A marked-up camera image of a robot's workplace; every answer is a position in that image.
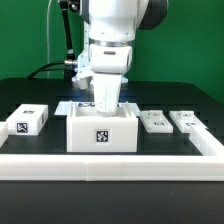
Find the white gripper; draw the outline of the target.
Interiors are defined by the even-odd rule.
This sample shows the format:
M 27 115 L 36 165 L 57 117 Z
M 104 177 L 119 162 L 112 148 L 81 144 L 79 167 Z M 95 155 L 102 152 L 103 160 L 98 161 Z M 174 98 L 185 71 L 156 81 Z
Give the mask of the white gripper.
M 117 110 L 122 76 L 95 73 L 93 81 L 96 110 L 104 115 L 114 115 Z

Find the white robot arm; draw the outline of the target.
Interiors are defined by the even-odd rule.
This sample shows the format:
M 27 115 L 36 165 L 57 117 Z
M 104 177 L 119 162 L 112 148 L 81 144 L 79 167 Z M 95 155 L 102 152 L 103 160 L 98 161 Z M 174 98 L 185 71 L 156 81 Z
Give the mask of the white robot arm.
M 152 30 L 166 17 L 168 0 L 80 0 L 84 49 L 77 84 L 94 85 L 96 110 L 116 113 L 122 77 L 132 64 L 136 31 Z

